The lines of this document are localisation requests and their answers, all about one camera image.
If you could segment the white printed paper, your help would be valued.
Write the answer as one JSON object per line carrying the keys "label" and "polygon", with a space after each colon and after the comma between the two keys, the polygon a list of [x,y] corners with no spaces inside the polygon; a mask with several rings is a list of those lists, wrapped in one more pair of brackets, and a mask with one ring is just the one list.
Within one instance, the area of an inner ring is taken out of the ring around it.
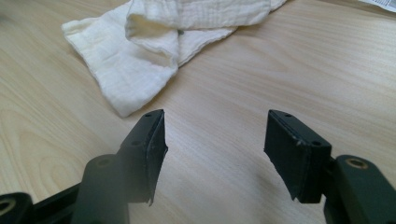
{"label": "white printed paper", "polygon": [[381,7],[386,11],[396,13],[396,0],[360,0],[361,2]]}

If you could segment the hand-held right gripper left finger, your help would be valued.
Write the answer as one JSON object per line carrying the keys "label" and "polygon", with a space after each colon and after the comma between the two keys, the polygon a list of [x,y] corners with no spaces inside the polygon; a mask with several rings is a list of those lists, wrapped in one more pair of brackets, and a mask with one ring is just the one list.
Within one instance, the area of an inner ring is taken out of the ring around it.
{"label": "hand-held right gripper left finger", "polygon": [[153,203],[167,150],[164,111],[148,112],[117,153],[87,163],[71,224],[129,224],[131,203]]}

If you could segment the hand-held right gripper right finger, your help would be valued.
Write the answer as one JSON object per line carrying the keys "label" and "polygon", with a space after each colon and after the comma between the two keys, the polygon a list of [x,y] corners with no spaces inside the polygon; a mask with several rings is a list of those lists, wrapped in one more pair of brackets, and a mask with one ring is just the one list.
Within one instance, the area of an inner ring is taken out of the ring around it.
{"label": "hand-held right gripper right finger", "polygon": [[293,115],[268,112],[264,152],[292,199],[325,198],[327,224],[396,224],[396,189],[366,159],[331,156],[332,145]]}

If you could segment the white flower-print muslin cloth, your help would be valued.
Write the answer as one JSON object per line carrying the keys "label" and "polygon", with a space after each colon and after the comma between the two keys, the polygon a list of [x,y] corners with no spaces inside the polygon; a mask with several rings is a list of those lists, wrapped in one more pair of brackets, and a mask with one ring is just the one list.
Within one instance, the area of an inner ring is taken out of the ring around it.
{"label": "white flower-print muslin cloth", "polygon": [[129,0],[62,25],[122,117],[147,104],[205,46],[261,23],[288,0]]}

